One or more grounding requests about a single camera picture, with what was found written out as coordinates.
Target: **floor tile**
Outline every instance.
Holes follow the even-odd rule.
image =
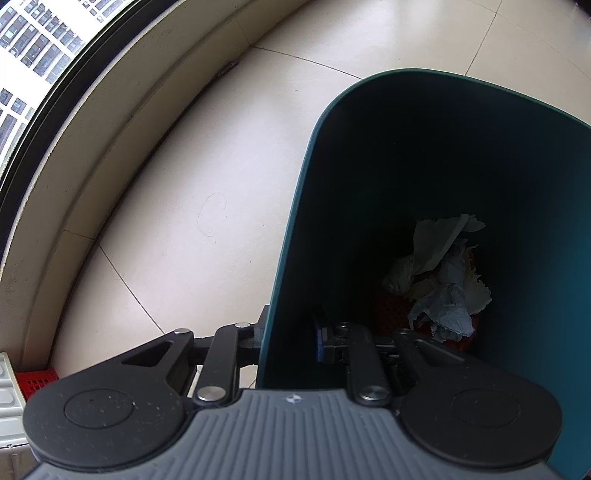
[[[572,0],[503,0],[499,9],[591,77],[591,19]]]
[[[532,96],[591,123],[591,79],[553,48],[499,15],[468,75]]]
[[[355,81],[254,49],[157,151],[101,244],[165,332],[257,321],[312,129]]]
[[[493,17],[469,0],[316,0],[258,45],[358,77],[407,67],[465,74]]]
[[[240,388],[254,388],[258,366],[248,365],[240,369]]]
[[[97,249],[61,320],[50,364],[65,377],[160,335]]]
[[[499,5],[501,4],[501,0],[472,0],[474,3],[477,3],[478,5],[482,5],[485,8],[488,8],[489,10],[492,10],[493,12],[496,12],[499,8]]]

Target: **red plastic basket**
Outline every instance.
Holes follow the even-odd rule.
[[[52,368],[38,372],[24,372],[16,376],[25,400],[31,398],[37,390],[58,379],[56,371]]]

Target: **trash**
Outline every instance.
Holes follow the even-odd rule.
[[[484,223],[467,213],[459,217],[417,222],[413,236],[413,273],[429,272],[439,265],[460,232],[477,232],[484,227]]]
[[[414,252],[398,258],[382,282],[387,292],[414,301],[407,314],[410,328],[421,328],[429,321],[431,335],[440,342],[458,342],[474,334],[473,316],[492,297],[473,266],[474,247],[466,247],[466,240],[458,235],[484,227],[466,213],[417,222]]]
[[[431,293],[418,299],[408,314],[410,328],[414,327],[417,317],[425,313],[433,323],[455,333],[454,340],[459,340],[458,335],[460,338],[470,337],[474,333],[472,319],[466,310],[464,291],[465,243],[464,239],[456,239],[445,254],[437,273],[439,284]],[[437,339],[445,340],[449,337],[438,327],[432,329],[432,333],[435,332],[439,332]]]
[[[398,258],[390,273],[384,278],[384,288],[395,295],[402,295],[410,289],[413,280],[414,255]]]

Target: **teal trash can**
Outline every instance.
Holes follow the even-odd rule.
[[[473,354],[546,387],[564,427],[550,465],[591,468],[591,128],[519,93],[429,70],[385,72],[318,121],[288,223],[258,385],[342,386],[315,361],[311,312],[370,323],[364,289],[412,251],[417,219],[470,213],[492,292]]]

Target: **building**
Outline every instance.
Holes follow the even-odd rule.
[[[51,85],[130,1],[11,0],[0,8],[0,173]]]

